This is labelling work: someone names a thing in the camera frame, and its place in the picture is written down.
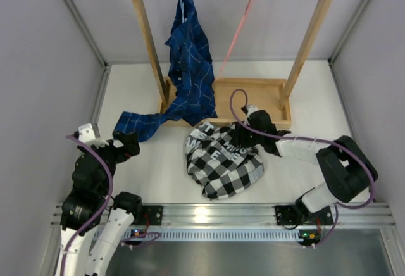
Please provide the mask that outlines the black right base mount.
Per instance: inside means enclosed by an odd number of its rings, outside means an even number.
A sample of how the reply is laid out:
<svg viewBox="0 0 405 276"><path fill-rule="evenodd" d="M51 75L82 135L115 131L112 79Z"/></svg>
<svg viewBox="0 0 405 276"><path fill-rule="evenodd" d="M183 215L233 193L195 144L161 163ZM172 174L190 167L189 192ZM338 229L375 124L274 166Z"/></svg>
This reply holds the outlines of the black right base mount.
<svg viewBox="0 0 405 276"><path fill-rule="evenodd" d="M330 207L311 213L302 212L295 205L278 205L275 207L277 225L296 228L301 225L332 225L334 223Z"/></svg>

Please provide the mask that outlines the blue plaid shirt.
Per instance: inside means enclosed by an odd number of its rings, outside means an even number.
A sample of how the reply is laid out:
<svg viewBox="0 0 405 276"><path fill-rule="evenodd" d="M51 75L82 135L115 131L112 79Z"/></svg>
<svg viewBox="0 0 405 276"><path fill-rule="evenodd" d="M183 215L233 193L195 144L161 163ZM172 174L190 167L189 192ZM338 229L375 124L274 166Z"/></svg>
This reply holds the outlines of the blue plaid shirt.
<svg viewBox="0 0 405 276"><path fill-rule="evenodd" d="M213 60L209 42L199 23L194 0L183 0L186 21L182 23L178 0L170 37L168 77L176 87L175 99L163 113L141 115L124 111L114 132L137 133L138 141L150 139L167 121L184 120L194 126L216 118Z"/></svg>

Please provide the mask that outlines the aluminium mounting rail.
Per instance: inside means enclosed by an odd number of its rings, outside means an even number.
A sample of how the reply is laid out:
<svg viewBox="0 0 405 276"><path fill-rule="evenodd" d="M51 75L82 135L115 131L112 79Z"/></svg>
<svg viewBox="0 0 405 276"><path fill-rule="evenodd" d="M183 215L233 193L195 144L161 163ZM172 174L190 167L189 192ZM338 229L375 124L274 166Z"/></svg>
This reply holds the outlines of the aluminium mounting rail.
<svg viewBox="0 0 405 276"><path fill-rule="evenodd" d="M273 228L277 226L273 203L170 203L163 206L162 227L178 228ZM340 228L393 227L389 205L373 203L365 208L331 209Z"/></svg>

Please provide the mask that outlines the aluminium frame post right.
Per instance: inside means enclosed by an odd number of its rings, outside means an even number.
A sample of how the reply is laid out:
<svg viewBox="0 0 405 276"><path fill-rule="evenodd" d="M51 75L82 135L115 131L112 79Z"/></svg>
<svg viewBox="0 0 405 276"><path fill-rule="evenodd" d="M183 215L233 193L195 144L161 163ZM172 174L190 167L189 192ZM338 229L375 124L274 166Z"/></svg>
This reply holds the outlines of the aluminium frame post right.
<svg viewBox="0 0 405 276"><path fill-rule="evenodd" d="M333 49L332 54L328 59L328 64L330 68L333 67L335 61L339 57L339 54L341 53L346 42L348 41L349 36L352 34L355 26L358 24L361 16L363 15L363 13L365 12L366 8L370 3L371 0L360 0L360 2L358 3L354 13L352 14L348 24L346 25L342 35L340 36L337 45Z"/></svg>

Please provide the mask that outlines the light blue hanger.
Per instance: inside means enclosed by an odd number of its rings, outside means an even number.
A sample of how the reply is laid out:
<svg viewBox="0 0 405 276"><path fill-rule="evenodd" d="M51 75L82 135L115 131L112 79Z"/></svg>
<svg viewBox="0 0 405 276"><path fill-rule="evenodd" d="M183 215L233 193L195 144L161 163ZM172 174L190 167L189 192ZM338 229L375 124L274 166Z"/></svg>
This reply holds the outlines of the light blue hanger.
<svg viewBox="0 0 405 276"><path fill-rule="evenodd" d="M182 18L182 23L184 23L186 21L186 16L185 16L185 8L184 8L184 1L183 0L179 0L180 3L180 10L181 10L181 18Z"/></svg>

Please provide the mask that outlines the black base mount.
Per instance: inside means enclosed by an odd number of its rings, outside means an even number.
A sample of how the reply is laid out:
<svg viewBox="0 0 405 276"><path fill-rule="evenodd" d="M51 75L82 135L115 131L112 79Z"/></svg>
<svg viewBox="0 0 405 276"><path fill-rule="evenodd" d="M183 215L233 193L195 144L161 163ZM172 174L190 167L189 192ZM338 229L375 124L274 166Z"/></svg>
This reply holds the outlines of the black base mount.
<svg viewBox="0 0 405 276"><path fill-rule="evenodd" d="M163 219L163 206L144 205L139 219L139 225L161 226Z"/></svg>
<svg viewBox="0 0 405 276"><path fill-rule="evenodd" d="M275 207L277 225L296 228L301 225L332 225L334 223L330 207L311 213L302 212L295 205L278 205Z"/></svg>

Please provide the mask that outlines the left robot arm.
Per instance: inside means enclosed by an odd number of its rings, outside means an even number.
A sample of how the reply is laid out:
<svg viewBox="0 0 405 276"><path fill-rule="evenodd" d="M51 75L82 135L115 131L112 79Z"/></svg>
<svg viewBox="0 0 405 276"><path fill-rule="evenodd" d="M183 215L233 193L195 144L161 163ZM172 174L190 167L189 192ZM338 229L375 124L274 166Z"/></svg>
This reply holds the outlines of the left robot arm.
<svg viewBox="0 0 405 276"><path fill-rule="evenodd" d="M112 195L117 165L140 153L137 134L115 132L104 140L88 125L67 139L82 155L75 162L72 191L62 204L55 274L105 275L127 227L143 217L140 196Z"/></svg>

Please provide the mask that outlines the black white checkered shirt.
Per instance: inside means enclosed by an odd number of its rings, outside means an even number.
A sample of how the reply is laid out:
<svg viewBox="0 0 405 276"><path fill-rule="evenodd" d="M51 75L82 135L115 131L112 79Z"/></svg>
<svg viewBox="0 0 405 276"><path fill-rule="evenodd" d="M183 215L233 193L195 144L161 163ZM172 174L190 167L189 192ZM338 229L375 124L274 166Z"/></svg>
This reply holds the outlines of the black white checkered shirt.
<svg viewBox="0 0 405 276"><path fill-rule="evenodd" d="M256 147L231 145L235 125L218 127L210 121L196 126L184 144L186 172L209 200L226 199L239 194L265 172Z"/></svg>

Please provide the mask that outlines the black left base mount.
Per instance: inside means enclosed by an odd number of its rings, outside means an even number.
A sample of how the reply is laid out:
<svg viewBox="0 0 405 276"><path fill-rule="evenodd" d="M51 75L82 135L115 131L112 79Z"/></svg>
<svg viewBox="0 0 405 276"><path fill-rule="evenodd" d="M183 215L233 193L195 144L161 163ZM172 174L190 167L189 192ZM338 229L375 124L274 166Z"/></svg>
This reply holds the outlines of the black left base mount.
<svg viewBox="0 0 405 276"><path fill-rule="evenodd" d="M139 219L139 225L161 226L163 219L163 206L144 205Z"/></svg>

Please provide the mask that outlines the aluminium frame post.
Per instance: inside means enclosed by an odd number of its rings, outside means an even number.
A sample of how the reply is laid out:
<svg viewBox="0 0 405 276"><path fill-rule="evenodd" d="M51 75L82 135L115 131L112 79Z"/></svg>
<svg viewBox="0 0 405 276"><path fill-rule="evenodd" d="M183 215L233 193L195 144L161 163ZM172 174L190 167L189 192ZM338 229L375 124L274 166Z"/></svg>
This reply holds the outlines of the aluminium frame post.
<svg viewBox="0 0 405 276"><path fill-rule="evenodd" d="M70 14L73 17L79 31L81 32L84 40L86 41L87 45L89 46L90 50L92 51L93 55L96 57L97 62L101 66L101 73L99 78L99 83L97 85L96 96L94 102L92 104L91 114L90 114L90 121L91 122L98 122L101 108L103 105L104 95L106 92L109 74L111 72L111 67L108 65L107 61L105 60L104 56L102 55L100 49L98 48L85 20L82 18L75 2L73 0L63 0L64 4L68 8Z"/></svg>
<svg viewBox="0 0 405 276"><path fill-rule="evenodd" d="M363 15L363 13L365 12L366 8L370 3L371 0L360 0L360 2L358 3L354 13L352 14L348 24L346 25L342 35L340 36L337 45L333 49L332 54L328 59L328 64L330 68L333 67L335 61L339 57L339 54L341 53L346 42L348 41L349 36L352 34L355 26L358 24L361 16Z"/></svg>

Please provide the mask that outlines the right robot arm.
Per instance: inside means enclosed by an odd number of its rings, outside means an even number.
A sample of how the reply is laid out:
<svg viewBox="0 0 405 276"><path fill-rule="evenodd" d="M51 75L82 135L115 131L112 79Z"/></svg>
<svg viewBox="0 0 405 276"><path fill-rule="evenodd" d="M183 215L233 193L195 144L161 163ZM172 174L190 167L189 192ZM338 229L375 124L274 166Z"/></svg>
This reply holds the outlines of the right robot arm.
<svg viewBox="0 0 405 276"><path fill-rule="evenodd" d="M323 182L305 192L294 203L294 215L310 223L318 212L333 204L345 207L366 189L374 190L378 173L357 143L343 135L334 141L295 136L277 130L270 115L255 105L241 108L244 121L237 122L234 141L240 147L260 145L265 152L318 166Z"/></svg>

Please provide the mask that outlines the aluminium frame post left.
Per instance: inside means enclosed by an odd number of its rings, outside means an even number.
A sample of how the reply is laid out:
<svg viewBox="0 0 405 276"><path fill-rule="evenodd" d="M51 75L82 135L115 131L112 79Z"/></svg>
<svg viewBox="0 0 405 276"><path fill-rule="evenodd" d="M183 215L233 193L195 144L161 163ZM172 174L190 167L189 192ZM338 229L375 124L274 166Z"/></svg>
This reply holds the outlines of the aluminium frame post left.
<svg viewBox="0 0 405 276"><path fill-rule="evenodd" d="M64 4L68 8L70 14L73 17L79 31L81 32L84 40L86 41L87 45L89 46L90 50L92 51L93 55L96 57L97 62L101 66L101 73L99 78L99 83L97 85L96 96L94 102L92 104L91 114L90 114L90 121L91 122L98 122L101 108L103 105L104 95L106 92L109 74L111 72L111 67L108 65L107 61L105 60L104 56L102 55L100 49L98 48L85 20L82 18L75 2L73 0L63 0Z"/></svg>

